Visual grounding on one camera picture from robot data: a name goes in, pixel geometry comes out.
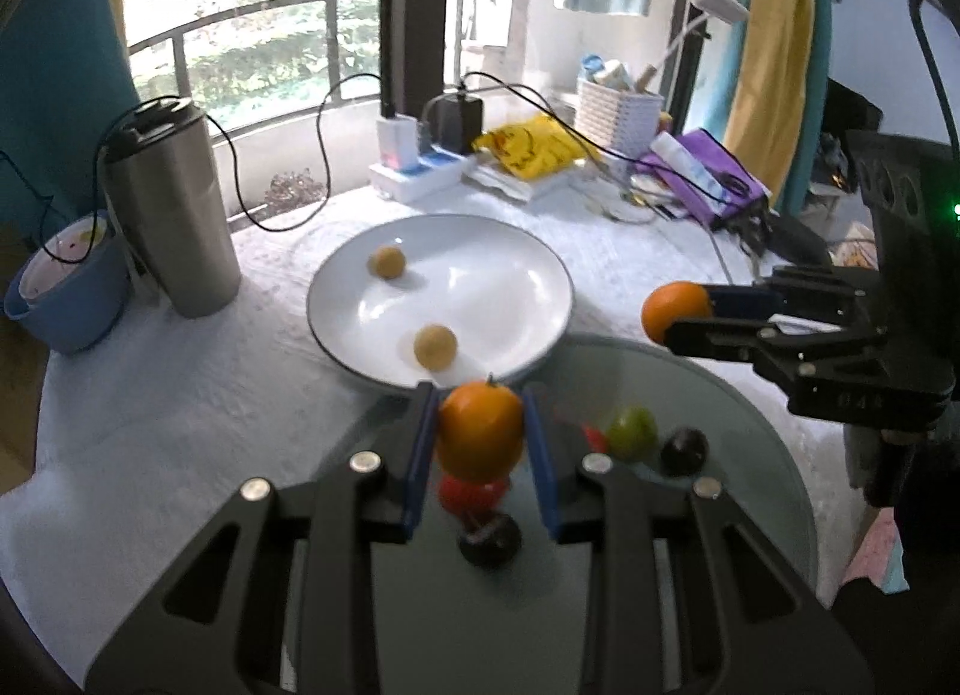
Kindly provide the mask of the orange tangerine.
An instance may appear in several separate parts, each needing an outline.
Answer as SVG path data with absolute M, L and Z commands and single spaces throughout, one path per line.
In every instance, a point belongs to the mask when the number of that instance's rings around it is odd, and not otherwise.
M 641 326 L 652 342 L 662 344 L 665 331 L 675 321 L 712 316 L 713 305 L 704 285 L 675 281 L 661 285 L 646 297 L 641 307 Z
M 439 406 L 436 427 L 436 458 L 455 479 L 498 482 L 523 456 L 524 406 L 509 386 L 489 380 L 457 386 Z

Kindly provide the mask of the white usb charger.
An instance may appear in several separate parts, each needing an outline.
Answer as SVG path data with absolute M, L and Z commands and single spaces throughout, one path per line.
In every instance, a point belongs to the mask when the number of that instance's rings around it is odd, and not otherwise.
M 418 166 L 418 120 L 402 113 L 379 117 L 376 130 L 379 156 L 384 166 L 397 172 L 407 172 Z

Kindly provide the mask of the green lime fruit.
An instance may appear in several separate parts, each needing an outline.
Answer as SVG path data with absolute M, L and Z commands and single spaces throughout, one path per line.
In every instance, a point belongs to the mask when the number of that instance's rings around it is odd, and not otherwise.
M 656 417 L 643 406 L 622 409 L 605 431 L 608 452 L 625 463 L 649 458 L 658 448 Z

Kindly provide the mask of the round grey placemat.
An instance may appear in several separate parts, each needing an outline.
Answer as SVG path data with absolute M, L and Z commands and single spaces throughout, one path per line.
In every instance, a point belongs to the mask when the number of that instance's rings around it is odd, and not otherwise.
M 677 489 L 589 450 L 550 390 L 523 390 L 529 482 L 544 534 L 526 591 L 475 596 L 441 567 L 373 552 L 420 523 L 439 396 L 384 398 L 314 489 L 299 613 L 306 693 L 381 690 L 377 645 L 400 646 L 407 693 L 828 693 L 838 631 L 817 596 L 724 489 Z

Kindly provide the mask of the yellow small fruit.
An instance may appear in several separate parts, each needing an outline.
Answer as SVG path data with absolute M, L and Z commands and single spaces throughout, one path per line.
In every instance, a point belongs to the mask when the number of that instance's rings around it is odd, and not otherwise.
M 407 268 L 407 258 L 398 246 L 382 245 L 371 253 L 368 268 L 374 276 L 392 281 L 404 275 L 405 268 Z
M 413 353 L 416 362 L 430 372 L 446 370 L 457 356 L 457 338 L 444 324 L 427 324 L 415 335 Z

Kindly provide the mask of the white plastic basket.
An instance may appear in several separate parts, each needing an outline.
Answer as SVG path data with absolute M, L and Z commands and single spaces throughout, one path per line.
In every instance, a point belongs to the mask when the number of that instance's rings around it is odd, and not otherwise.
M 578 81 L 574 128 L 596 148 L 638 159 L 658 135 L 664 99 L 649 92 L 625 92 Z

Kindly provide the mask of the yellow curtain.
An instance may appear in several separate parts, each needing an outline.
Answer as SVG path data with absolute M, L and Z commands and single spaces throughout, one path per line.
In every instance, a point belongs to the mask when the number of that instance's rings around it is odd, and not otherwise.
M 724 146 L 781 195 L 799 143 L 815 0 L 750 0 Z

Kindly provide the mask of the red tomato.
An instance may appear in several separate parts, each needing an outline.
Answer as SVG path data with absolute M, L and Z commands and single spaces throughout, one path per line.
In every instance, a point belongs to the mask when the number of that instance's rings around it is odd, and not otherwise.
M 438 484 L 438 500 L 446 512 L 457 518 L 478 518 L 498 509 L 509 489 L 508 479 L 472 484 L 444 474 Z
M 608 443 L 607 438 L 605 438 L 604 432 L 599 431 L 596 427 L 590 427 L 590 425 L 583 425 L 583 434 L 584 438 L 587 440 L 587 445 L 594 453 L 607 453 L 608 452 Z

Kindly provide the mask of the black power adapter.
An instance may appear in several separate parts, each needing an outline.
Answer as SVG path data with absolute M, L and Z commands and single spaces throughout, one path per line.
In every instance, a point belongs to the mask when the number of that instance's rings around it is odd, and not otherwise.
M 483 101 L 465 92 L 454 92 L 438 102 L 436 143 L 446 151 L 467 156 L 473 141 L 482 136 Z

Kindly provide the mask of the stainless steel tumbler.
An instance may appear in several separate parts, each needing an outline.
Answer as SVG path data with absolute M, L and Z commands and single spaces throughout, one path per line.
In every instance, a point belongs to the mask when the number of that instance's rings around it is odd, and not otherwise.
M 229 232 L 205 113 L 158 97 L 106 135 L 103 183 L 132 255 L 184 318 L 233 302 L 241 268 Z

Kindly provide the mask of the dark plum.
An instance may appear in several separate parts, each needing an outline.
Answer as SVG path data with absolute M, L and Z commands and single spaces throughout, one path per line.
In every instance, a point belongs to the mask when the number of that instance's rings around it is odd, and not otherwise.
M 694 476 L 703 471 L 708 456 L 706 435 L 693 427 L 679 427 L 662 445 L 659 466 L 667 477 Z
M 503 570 L 523 547 L 523 533 L 512 516 L 493 512 L 464 529 L 457 547 L 470 565 L 485 571 Z

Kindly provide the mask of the white desk lamp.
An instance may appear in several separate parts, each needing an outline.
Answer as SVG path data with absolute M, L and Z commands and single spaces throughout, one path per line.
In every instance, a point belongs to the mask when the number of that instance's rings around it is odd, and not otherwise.
M 661 58 L 659 58 L 656 63 L 647 65 L 643 73 L 641 73 L 640 78 L 636 80 L 636 89 L 638 89 L 638 91 L 644 92 L 649 88 L 652 78 L 664 68 L 665 62 L 679 50 L 683 42 L 685 42 L 701 24 L 708 23 L 709 19 L 717 19 L 721 21 L 721 23 L 734 26 L 734 24 L 747 21 L 748 16 L 750 16 L 747 5 L 740 3 L 739 0 L 690 0 L 690 5 L 697 10 L 697 14 L 695 14 L 690 21 L 686 21 L 686 23 L 683 24 L 683 28 L 679 34 L 672 37 L 669 46 L 662 52 Z

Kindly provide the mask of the purple pouch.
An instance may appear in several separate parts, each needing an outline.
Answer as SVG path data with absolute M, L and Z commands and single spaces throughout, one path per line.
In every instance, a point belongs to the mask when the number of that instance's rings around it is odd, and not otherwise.
M 686 213 L 708 229 L 768 206 L 768 188 L 703 128 L 680 136 L 656 136 L 638 170 L 659 177 Z

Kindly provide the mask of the teal curtain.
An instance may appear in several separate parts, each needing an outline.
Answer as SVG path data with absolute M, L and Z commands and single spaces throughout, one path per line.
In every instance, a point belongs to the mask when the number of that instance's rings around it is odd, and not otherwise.
M 139 102 L 109 0 L 23 0 L 2 31 L 2 219 L 36 232 L 50 197 L 93 209 L 94 145 Z

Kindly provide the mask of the blue plastic bowl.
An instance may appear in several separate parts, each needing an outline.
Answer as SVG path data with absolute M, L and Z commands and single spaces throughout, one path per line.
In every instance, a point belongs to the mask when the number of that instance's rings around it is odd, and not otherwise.
M 106 211 L 50 237 L 3 296 L 3 315 L 51 351 L 75 354 L 104 338 L 130 294 L 121 239 Z

